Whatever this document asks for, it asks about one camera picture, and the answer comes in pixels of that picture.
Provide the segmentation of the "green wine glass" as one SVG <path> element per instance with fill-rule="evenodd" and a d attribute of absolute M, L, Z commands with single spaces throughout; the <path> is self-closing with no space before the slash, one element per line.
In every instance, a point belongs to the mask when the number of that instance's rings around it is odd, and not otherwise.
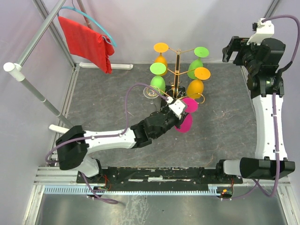
<path fill-rule="evenodd" d="M 202 62 L 202 58 L 205 58 L 207 56 L 209 56 L 209 50 L 205 47 L 197 47 L 194 49 L 194 54 L 195 56 L 197 57 L 196 60 L 194 60 L 190 65 L 189 65 L 189 68 L 188 68 L 188 72 L 187 72 L 187 75 L 189 78 L 195 80 L 197 79 L 195 77 L 195 70 L 199 67 L 203 67 L 203 62 Z"/>
<path fill-rule="evenodd" d="M 162 74 L 166 71 L 166 66 L 163 63 L 155 62 L 150 66 L 150 71 L 155 76 L 152 78 L 150 85 L 153 86 L 160 94 L 165 92 L 165 80 Z"/>

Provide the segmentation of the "yellow wine glass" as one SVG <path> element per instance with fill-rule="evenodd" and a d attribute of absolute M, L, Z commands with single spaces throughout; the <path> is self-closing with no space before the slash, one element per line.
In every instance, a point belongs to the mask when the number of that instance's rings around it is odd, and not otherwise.
<path fill-rule="evenodd" d="M 205 67 L 198 67 L 194 70 L 194 79 L 188 86 L 186 94 L 189 98 L 197 99 L 202 96 L 204 91 L 204 80 L 208 80 L 211 76 L 210 71 Z"/>
<path fill-rule="evenodd" d="M 167 67 L 168 67 L 168 65 L 167 65 L 167 60 L 166 60 L 166 58 L 162 55 L 162 53 L 167 52 L 168 49 L 169 49 L 169 46 L 168 46 L 166 43 L 162 43 L 162 42 L 156 43 L 156 44 L 154 45 L 154 50 L 155 50 L 156 52 L 159 53 L 159 56 L 154 60 L 154 62 L 155 62 L 155 63 L 157 63 L 157 62 L 158 62 L 158 63 L 163 63 L 163 64 L 166 66 L 166 68 L 167 68 Z"/>

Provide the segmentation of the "green wine glass front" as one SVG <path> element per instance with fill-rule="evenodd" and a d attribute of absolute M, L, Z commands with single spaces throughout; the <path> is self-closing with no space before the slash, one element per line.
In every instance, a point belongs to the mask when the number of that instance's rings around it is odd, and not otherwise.
<path fill-rule="evenodd" d="M 189 68 L 188 68 L 188 72 L 187 72 L 187 75 L 189 78 L 195 80 L 197 79 L 195 77 L 195 70 L 199 67 L 203 67 L 203 62 L 202 62 L 202 58 L 205 58 L 207 56 L 209 56 L 209 50 L 205 47 L 197 47 L 194 49 L 194 54 L 195 56 L 197 57 L 196 60 L 194 60 L 190 65 L 189 65 Z"/>

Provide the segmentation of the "clear champagne glass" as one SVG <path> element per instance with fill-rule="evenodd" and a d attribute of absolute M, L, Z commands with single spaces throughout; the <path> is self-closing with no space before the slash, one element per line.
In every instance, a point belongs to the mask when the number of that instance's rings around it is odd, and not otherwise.
<path fill-rule="evenodd" d="M 144 95 L 147 99 L 150 100 L 150 104 L 151 104 L 152 106 L 154 106 L 154 109 L 155 109 L 155 111 L 157 112 L 157 111 L 158 111 L 158 107 L 157 107 L 157 104 L 154 102 L 154 100 L 155 100 L 156 98 L 158 98 L 159 95 L 158 95 L 154 90 L 156 90 L 157 92 L 160 92 L 159 88 L 156 87 L 156 86 L 151 85 L 150 88 L 149 88 L 149 87 L 145 87 L 145 88 L 143 89 L 143 95 Z"/>

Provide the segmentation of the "pink wine glass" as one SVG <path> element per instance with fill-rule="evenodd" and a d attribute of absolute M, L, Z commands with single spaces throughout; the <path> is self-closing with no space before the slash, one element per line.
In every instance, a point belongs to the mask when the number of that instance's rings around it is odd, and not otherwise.
<path fill-rule="evenodd" d="M 179 128 L 175 127 L 178 132 L 186 133 L 188 132 L 193 124 L 193 117 L 192 113 L 196 112 L 198 109 L 198 103 L 193 98 L 183 98 L 183 102 L 187 105 L 185 112 L 187 113 L 186 117 L 184 118 L 182 124 Z"/>

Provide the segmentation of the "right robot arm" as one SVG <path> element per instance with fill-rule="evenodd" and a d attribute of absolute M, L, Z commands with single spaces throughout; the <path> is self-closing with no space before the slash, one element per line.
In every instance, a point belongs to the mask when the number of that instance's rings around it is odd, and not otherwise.
<path fill-rule="evenodd" d="M 246 179 L 275 180 L 295 171 L 295 162 L 288 160 L 283 142 L 281 111 L 284 96 L 282 73 L 291 63 L 279 68 L 286 45 L 275 38 L 260 44 L 248 43 L 249 38 L 233 36 L 223 48 L 223 62 L 236 52 L 233 63 L 246 68 L 256 117 L 256 149 L 254 158 L 220 160 L 215 179 L 226 183 L 232 175 Z"/>

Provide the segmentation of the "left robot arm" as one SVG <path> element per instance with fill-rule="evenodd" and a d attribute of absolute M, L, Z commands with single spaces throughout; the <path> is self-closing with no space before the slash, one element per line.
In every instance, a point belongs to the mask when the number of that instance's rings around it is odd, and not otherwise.
<path fill-rule="evenodd" d="M 118 148 L 143 148 L 171 128 L 185 133 L 191 125 L 191 114 L 184 113 L 179 119 L 171 111 L 167 114 L 153 112 L 149 117 L 132 125 L 125 134 L 120 130 L 84 131 L 82 126 L 77 125 L 56 141 L 59 168 L 63 171 L 76 169 L 93 183 L 98 183 L 103 179 L 103 171 L 100 168 L 100 161 L 91 157 L 92 153 Z"/>

